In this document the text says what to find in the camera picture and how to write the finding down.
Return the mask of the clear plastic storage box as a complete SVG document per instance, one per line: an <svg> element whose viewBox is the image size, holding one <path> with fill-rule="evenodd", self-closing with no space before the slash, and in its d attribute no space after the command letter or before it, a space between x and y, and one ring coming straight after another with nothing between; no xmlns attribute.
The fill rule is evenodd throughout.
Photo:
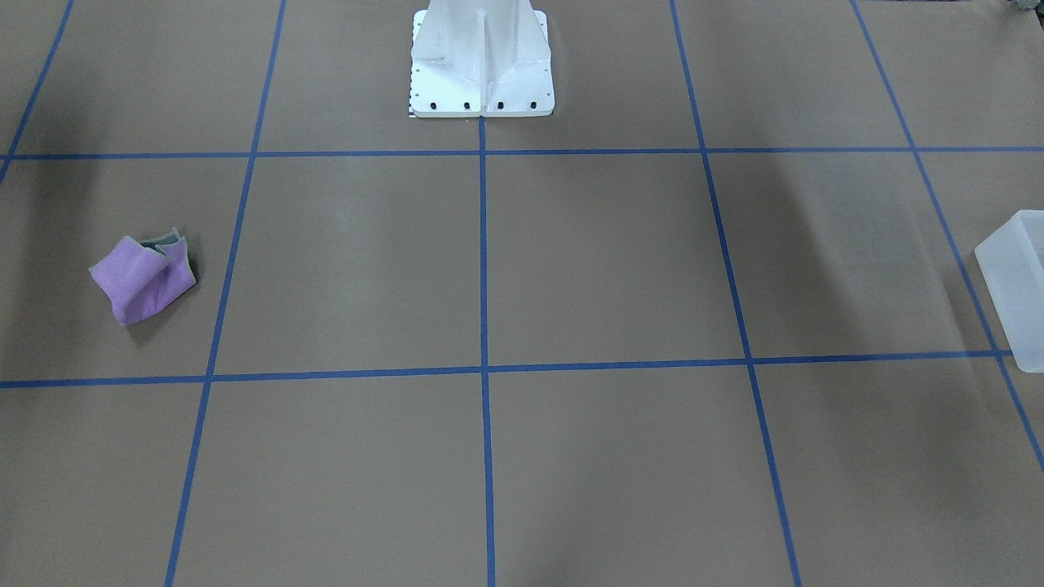
<svg viewBox="0 0 1044 587"><path fill-rule="evenodd" d="M1043 372L1043 212L1015 212L974 253L1015 365Z"/></svg>

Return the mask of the purple crumpled cloth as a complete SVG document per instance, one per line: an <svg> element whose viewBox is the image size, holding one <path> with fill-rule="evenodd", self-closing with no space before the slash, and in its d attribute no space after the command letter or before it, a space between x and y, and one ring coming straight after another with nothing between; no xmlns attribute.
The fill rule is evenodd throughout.
<svg viewBox="0 0 1044 587"><path fill-rule="evenodd" d="M157 315L197 285L187 239L176 229L150 239L121 237L89 274L123 326Z"/></svg>

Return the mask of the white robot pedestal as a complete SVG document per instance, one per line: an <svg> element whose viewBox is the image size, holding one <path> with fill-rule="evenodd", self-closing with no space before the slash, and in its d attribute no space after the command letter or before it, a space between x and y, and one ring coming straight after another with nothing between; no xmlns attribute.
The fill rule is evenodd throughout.
<svg viewBox="0 0 1044 587"><path fill-rule="evenodd" d="M529 1L431 1L413 15L408 112L418 118L555 111L551 36Z"/></svg>

